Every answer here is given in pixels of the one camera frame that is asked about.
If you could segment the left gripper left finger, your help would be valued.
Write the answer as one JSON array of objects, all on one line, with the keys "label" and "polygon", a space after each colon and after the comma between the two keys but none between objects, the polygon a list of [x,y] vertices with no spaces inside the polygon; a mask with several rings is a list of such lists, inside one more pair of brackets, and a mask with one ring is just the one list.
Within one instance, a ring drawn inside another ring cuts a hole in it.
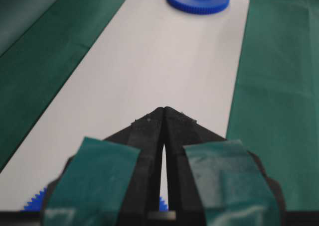
[{"label": "left gripper left finger", "polygon": [[86,137],[48,185],[44,226],[144,226],[159,207],[164,109],[97,140]]}]

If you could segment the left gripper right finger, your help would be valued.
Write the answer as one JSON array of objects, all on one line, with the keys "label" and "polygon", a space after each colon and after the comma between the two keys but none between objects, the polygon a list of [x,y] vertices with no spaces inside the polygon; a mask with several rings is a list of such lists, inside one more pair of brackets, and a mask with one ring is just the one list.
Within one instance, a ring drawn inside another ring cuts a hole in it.
[{"label": "left gripper right finger", "polygon": [[260,158],[164,108],[169,207],[180,226],[283,226],[285,199]]}]

